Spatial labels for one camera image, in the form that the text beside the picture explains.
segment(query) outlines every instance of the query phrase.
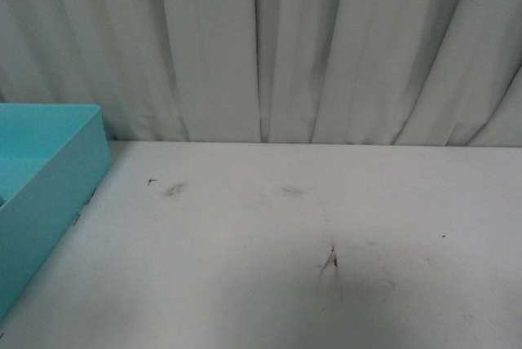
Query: table surface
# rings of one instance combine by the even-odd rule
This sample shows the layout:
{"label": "table surface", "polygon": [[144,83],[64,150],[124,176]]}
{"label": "table surface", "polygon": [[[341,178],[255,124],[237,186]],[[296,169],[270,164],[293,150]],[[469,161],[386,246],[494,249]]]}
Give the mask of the table surface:
{"label": "table surface", "polygon": [[522,347],[521,149],[110,146],[1,349]]}

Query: blue container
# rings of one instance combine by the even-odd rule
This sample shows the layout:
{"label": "blue container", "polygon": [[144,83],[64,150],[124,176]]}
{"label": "blue container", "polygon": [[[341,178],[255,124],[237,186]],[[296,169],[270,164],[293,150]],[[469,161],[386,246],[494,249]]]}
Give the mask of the blue container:
{"label": "blue container", "polygon": [[0,320],[110,165],[99,106],[0,104]]}

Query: curtain fold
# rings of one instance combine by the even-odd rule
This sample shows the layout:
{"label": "curtain fold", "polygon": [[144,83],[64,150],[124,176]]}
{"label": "curtain fold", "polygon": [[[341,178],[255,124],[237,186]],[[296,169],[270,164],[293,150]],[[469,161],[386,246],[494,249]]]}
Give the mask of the curtain fold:
{"label": "curtain fold", "polygon": [[116,139],[522,147],[522,0],[0,0],[0,101]]}

